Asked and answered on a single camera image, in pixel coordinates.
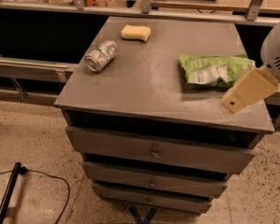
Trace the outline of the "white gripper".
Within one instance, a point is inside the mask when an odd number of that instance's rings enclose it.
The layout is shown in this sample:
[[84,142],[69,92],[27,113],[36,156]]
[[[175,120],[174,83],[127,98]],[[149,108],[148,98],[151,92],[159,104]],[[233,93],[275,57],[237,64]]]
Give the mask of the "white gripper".
[[221,103],[236,113],[278,91],[280,82],[280,22],[266,36],[260,58],[266,67],[252,67],[244,71],[223,95]]

